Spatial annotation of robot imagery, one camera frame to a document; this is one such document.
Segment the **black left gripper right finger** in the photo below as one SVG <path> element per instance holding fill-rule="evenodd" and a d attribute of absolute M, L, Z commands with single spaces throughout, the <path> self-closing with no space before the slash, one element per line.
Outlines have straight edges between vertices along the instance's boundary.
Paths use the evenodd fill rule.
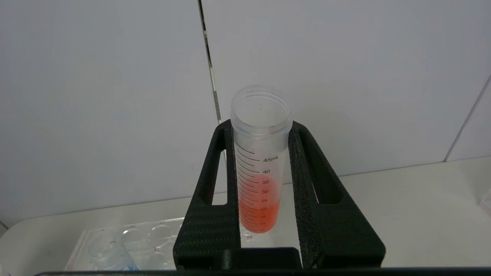
<path fill-rule="evenodd" d="M 312 133 L 293 122 L 288 150 L 305 269 L 379 268 L 386 247 L 328 162 Z"/>

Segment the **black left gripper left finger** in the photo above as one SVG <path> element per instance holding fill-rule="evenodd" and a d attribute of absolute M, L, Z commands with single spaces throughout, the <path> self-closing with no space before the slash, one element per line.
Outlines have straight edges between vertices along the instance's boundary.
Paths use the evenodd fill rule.
<path fill-rule="evenodd" d="M 220 157 L 226 151 L 226 203 L 213 205 Z M 240 222 L 238 187 L 234 164 L 231 121 L 219 124 L 210 145 L 173 246 L 177 269 L 216 269 L 226 250 L 239 249 Z"/>

